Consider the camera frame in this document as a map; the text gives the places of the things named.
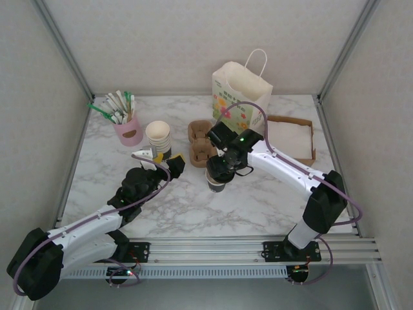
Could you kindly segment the pulp cup carrier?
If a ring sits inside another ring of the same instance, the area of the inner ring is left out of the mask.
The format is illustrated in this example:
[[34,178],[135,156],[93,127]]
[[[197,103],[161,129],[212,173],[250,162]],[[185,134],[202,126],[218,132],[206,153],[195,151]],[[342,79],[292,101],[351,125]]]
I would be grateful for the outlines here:
[[211,128],[212,124],[207,120],[195,120],[188,124],[190,162],[197,168],[205,168],[208,159],[217,155],[217,149],[207,136]]

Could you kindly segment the flower print paper bag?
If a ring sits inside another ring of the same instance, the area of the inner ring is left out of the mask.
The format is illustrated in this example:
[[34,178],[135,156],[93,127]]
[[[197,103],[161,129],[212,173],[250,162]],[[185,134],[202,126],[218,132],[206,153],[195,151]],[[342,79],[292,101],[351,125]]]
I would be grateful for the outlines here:
[[229,106],[247,101],[266,111],[270,103],[273,86],[262,78],[268,61],[266,53],[264,59],[257,74],[247,68],[248,62],[242,65],[234,61],[225,63],[212,74],[212,117],[238,134],[246,129],[257,130],[263,115],[251,105]]

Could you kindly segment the pink metal tin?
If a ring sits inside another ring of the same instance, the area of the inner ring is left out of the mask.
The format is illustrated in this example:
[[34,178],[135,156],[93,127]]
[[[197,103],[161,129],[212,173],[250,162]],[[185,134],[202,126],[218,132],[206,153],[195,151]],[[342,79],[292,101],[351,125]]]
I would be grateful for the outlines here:
[[143,131],[136,114],[132,116],[132,119],[128,123],[122,125],[113,124],[112,126],[122,145],[135,147],[141,143]]

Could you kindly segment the brown cardboard tray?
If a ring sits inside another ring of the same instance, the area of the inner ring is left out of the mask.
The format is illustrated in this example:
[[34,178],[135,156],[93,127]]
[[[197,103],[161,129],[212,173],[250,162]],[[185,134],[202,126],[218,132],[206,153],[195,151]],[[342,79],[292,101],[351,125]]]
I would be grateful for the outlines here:
[[311,159],[295,159],[298,162],[306,165],[306,166],[312,166],[316,160],[316,149],[314,146],[314,128],[313,128],[313,123],[310,120],[307,119],[301,119],[301,118],[292,118],[292,117],[287,117],[287,116],[269,116],[268,117],[268,122],[269,121],[274,121],[274,122],[287,122],[287,123],[295,123],[298,125],[308,125],[311,126],[311,131],[312,131],[312,158]]

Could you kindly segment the small controller board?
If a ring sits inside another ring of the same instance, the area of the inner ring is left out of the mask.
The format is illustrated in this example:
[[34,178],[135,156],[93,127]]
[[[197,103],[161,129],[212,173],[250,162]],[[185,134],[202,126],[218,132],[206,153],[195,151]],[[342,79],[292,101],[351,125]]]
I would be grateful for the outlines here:
[[108,267],[106,269],[105,276],[107,278],[110,278],[112,276],[112,278],[116,279],[116,280],[118,280],[118,279],[126,280],[127,278],[133,278],[134,277],[133,273],[130,270],[124,269],[122,267],[115,267],[115,266]]
[[287,266],[287,274],[289,282],[299,284],[306,282],[309,275],[308,265],[289,265]]

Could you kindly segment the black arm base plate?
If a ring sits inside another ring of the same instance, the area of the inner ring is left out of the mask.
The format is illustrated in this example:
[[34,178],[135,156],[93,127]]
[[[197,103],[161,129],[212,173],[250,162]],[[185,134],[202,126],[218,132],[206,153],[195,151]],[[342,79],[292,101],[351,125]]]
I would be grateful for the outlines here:
[[150,243],[130,242],[128,245],[118,245],[110,259],[121,263],[147,263],[150,254]]
[[311,241],[305,248],[298,249],[289,241],[263,242],[261,256],[266,262],[320,262],[319,245]]

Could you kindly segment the aluminium table side rail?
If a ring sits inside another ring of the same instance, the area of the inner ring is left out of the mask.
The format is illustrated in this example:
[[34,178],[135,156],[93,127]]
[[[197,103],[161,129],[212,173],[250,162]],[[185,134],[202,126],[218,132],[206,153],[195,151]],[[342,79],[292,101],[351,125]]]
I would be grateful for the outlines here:
[[82,129],[81,129],[81,134],[79,137],[79,140],[77,142],[76,148],[75,148],[75,152],[74,152],[74,157],[72,159],[72,162],[70,164],[70,168],[68,171],[68,176],[66,178],[65,184],[63,186],[63,191],[61,193],[60,199],[59,199],[59,203],[57,206],[57,211],[55,214],[55,218],[54,218],[54,222],[52,224],[53,228],[56,228],[56,226],[61,222],[61,219],[63,217],[64,211],[65,211],[65,206],[67,203],[67,199],[68,199],[68,195],[72,186],[72,182],[73,182],[73,178],[74,178],[74,174],[76,172],[76,167],[77,167],[77,163],[80,157],[80,153],[81,153],[81,148],[85,139],[85,135],[86,135],[86,130],[88,127],[88,122],[90,120],[90,115],[91,115],[91,108],[88,107],[86,116],[85,116],[85,121],[83,123]]
[[[342,169],[341,164],[339,162],[337,149],[336,149],[336,146],[334,144],[334,140],[333,140],[333,137],[332,137],[330,126],[328,124],[327,116],[326,116],[326,113],[324,111],[322,102],[318,98],[318,95],[313,94],[312,97],[313,97],[314,105],[315,105],[315,108],[316,108],[316,111],[317,111],[317,116],[319,118],[319,122],[321,124],[322,129],[323,129],[325,140],[326,140],[326,143],[327,143],[327,146],[328,146],[331,158],[332,158],[333,166],[335,168],[335,171],[340,173],[340,175],[342,176],[345,192],[348,196],[350,196],[350,194],[348,193],[348,188],[347,188],[346,182],[345,182],[344,172],[343,172],[343,169]],[[350,219],[353,219],[356,216],[358,216],[358,212],[357,212],[356,208],[350,202],[348,202],[348,205],[347,205],[347,212],[348,212],[348,215],[349,215]],[[363,234],[360,231],[359,223],[355,222],[355,223],[352,223],[351,225],[353,227],[353,230],[356,231],[354,234],[356,236],[359,236],[360,238],[362,238]]]

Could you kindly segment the aluminium mounting rail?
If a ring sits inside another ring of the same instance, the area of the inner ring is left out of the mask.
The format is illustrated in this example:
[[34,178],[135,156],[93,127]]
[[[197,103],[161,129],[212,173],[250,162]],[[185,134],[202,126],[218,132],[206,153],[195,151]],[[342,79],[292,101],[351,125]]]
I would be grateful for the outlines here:
[[[303,265],[300,262],[266,262],[261,256],[263,242],[282,242],[281,236],[132,238],[130,242],[150,243],[148,265]],[[376,241],[354,235],[326,235],[316,240],[320,262],[311,264],[379,264]]]

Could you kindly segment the aluminium frame post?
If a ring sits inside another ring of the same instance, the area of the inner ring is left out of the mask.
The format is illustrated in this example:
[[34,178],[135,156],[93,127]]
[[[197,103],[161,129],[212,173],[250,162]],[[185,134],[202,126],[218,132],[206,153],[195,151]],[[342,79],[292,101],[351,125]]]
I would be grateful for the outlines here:
[[348,37],[346,38],[328,76],[323,83],[321,90],[317,94],[317,100],[320,105],[326,100],[329,92],[336,83],[341,71],[346,65],[349,57],[351,56],[353,49],[356,47],[360,37],[362,36],[364,30],[366,29],[371,17],[374,15],[378,4],[381,0],[366,0],[361,12],[354,23]]
[[385,268],[382,264],[366,264],[378,310],[399,310]]
[[61,53],[64,61],[67,63],[69,69],[73,73],[76,81],[81,87],[81,90],[86,96],[88,102],[93,103],[95,99],[95,95],[93,94],[90,86],[88,85],[88,82],[86,81],[85,76],[83,75],[77,61],[75,60],[75,57],[70,51],[70,47],[68,46],[65,38],[63,37],[46,1],[45,0],[30,0],[30,2],[33,4],[34,8],[37,10],[39,17],[41,18],[46,29],[48,30],[51,38],[54,40],[59,52]]

